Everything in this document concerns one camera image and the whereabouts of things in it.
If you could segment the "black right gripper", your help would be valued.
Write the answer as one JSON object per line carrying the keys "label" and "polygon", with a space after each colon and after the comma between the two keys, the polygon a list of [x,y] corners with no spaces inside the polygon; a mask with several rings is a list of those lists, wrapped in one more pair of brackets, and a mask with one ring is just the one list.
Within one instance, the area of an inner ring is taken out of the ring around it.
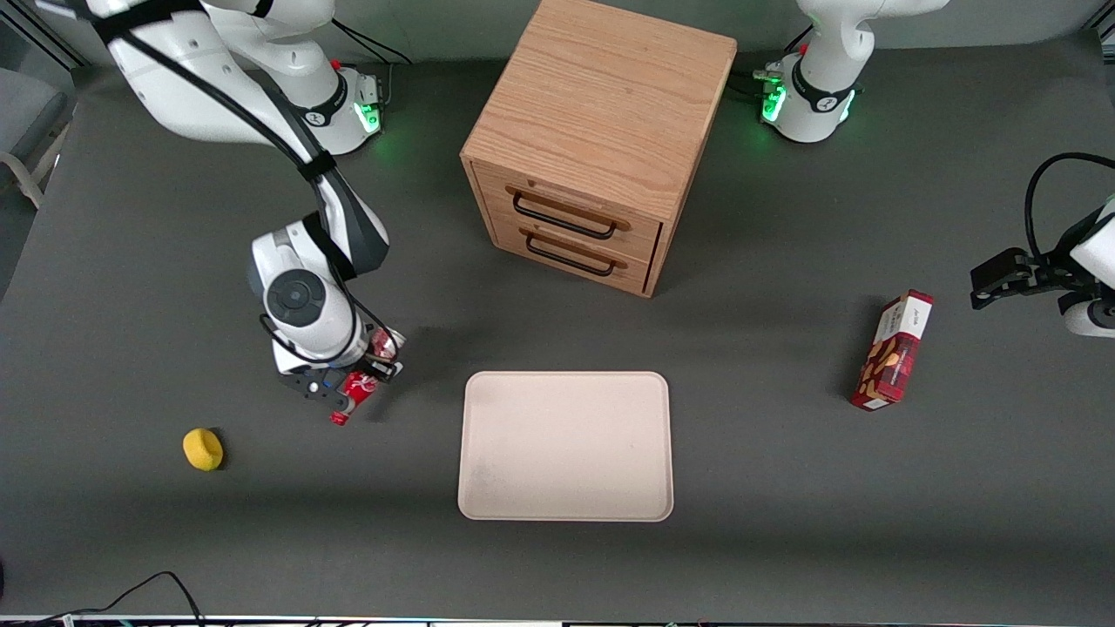
{"label": "black right gripper", "polygon": [[366,401],[378,382],[392,382],[401,372],[401,361],[361,360],[346,367],[295,367],[278,378],[308,401],[331,401],[332,412],[350,415],[355,402]]}

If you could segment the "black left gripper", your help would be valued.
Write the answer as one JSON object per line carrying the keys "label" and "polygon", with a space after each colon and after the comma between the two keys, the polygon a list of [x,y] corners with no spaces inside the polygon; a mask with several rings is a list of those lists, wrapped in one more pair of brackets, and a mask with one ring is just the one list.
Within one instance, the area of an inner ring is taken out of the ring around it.
{"label": "black left gripper", "polygon": [[999,254],[970,270],[970,305],[976,311],[1009,296],[1031,289],[1031,296],[1063,291],[1085,295],[1085,270],[1074,258],[1072,247],[1053,247],[1047,253],[1036,248],[1031,258],[1021,247],[1008,247]]}

